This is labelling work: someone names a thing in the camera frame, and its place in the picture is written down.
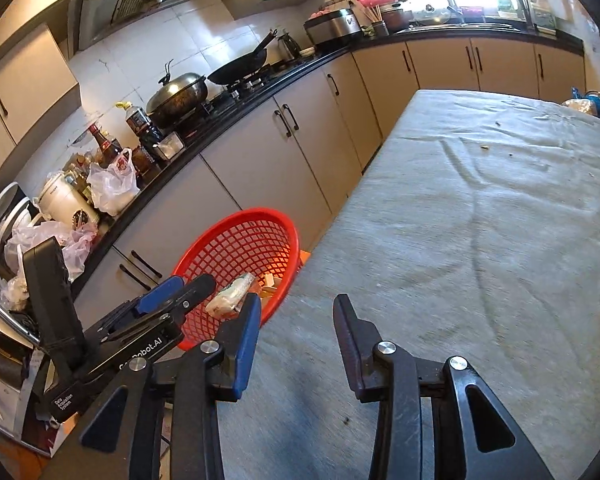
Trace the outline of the red plastic mesh basket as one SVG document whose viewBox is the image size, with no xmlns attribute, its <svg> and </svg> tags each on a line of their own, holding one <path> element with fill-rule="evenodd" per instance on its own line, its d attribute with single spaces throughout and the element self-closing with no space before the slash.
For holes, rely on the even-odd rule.
<svg viewBox="0 0 600 480">
<path fill-rule="evenodd" d="M 266 323 L 283 302 L 302 267 L 299 234 L 286 214 L 268 208 L 238 211 L 203 232 L 184 252 L 172 274 L 186 283 L 200 274 L 215 279 L 216 290 L 251 273 L 261 284 L 272 275 L 276 291 L 262 306 Z"/>
</svg>

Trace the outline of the grey-blue tablecloth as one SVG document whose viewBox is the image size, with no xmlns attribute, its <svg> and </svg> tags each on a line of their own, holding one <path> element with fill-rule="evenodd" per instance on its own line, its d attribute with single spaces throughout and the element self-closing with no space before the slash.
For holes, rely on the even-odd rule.
<svg viewBox="0 0 600 480">
<path fill-rule="evenodd" d="M 377 408 L 347 384 L 339 294 L 414 356 L 468 359 L 552 475 L 580 477 L 600 450 L 600 119 L 418 92 L 219 407 L 227 478 L 367 477 Z"/>
</svg>

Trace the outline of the silver rice cooker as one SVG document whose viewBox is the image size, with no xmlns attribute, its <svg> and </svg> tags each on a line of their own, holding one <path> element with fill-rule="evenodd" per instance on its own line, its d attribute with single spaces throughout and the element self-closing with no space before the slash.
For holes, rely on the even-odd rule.
<svg viewBox="0 0 600 480">
<path fill-rule="evenodd" d="M 362 28 L 349 8 L 315 14 L 303 28 L 317 50 L 350 44 L 363 36 Z"/>
</svg>

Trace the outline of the dark sauce bottle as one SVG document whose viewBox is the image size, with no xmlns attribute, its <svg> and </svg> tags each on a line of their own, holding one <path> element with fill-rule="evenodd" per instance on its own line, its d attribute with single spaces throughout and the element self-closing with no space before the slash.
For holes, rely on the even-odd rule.
<svg viewBox="0 0 600 480">
<path fill-rule="evenodd" d="M 125 111 L 125 122 L 132 130 L 132 133 L 135 134 L 142 148 L 150 155 L 156 165 L 160 169 L 163 169 L 166 166 L 166 160 L 162 151 L 157 148 L 163 136 L 146 112 L 141 107 L 135 106 L 129 101 L 119 101 L 114 106 Z"/>
</svg>

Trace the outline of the green tissue pack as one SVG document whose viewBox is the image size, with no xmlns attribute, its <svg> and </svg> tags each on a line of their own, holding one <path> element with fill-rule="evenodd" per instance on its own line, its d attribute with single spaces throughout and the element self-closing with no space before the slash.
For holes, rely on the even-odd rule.
<svg viewBox="0 0 600 480">
<path fill-rule="evenodd" d="M 242 310 L 242 300 L 256 282 L 251 273 L 244 273 L 221 289 L 204 307 L 204 312 L 219 321 L 236 318 Z"/>
</svg>

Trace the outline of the white rice cooker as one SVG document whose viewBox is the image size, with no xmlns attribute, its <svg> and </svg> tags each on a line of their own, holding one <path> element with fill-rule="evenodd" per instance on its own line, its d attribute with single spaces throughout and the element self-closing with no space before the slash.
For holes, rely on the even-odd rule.
<svg viewBox="0 0 600 480">
<path fill-rule="evenodd" d="M 74 230 L 89 223 L 99 224 L 98 213 L 62 171 L 47 176 L 38 196 L 38 209 L 45 219 L 65 223 Z"/>
</svg>

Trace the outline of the black wok pan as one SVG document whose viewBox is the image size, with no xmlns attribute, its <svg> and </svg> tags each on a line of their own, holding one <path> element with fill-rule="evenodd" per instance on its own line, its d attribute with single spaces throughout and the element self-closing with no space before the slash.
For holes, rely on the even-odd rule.
<svg viewBox="0 0 600 480">
<path fill-rule="evenodd" d="M 266 47 L 276 38 L 277 30 L 271 29 L 264 39 L 251 52 L 235 58 L 213 73 L 207 79 L 219 86 L 230 86 L 260 70 L 266 61 Z"/>
</svg>

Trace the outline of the steel pot with lid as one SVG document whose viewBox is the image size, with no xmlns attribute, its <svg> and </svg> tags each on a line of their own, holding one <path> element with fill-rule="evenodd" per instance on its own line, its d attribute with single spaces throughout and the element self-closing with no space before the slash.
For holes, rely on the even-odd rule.
<svg viewBox="0 0 600 480">
<path fill-rule="evenodd" d="M 164 75 L 158 80 L 160 88 L 146 104 L 146 113 L 159 129 L 169 129 L 185 115 L 207 101 L 207 78 L 187 72 L 172 77 L 172 60 L 164 64 Z"/>
</svg>

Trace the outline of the blue bag behind table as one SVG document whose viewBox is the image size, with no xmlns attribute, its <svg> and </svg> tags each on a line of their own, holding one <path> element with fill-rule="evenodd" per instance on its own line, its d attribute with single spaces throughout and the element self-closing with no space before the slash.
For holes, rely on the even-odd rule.
<svg viewBox="0 0 600 480">
<path fill-rule="evenodd" d="M 600 91 L 591 90 L 582 94 L 576 87 L 571 89 L 571 98 L 562 105 L 572 110 L 600 118 Z"/>
</svg>

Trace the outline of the white plastic bag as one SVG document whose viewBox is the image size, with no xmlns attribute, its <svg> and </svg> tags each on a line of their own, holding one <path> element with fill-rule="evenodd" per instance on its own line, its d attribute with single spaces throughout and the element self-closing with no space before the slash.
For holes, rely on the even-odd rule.
<svg viewBox="0 0 600 480">
<path fill-rule="evenodd" d="M 106 168 L 91 164 L 86 182 L 91 188 L 95 208 L 117 217 L 140 192 L 132 150 L 125 148 Z"/>
</svg>

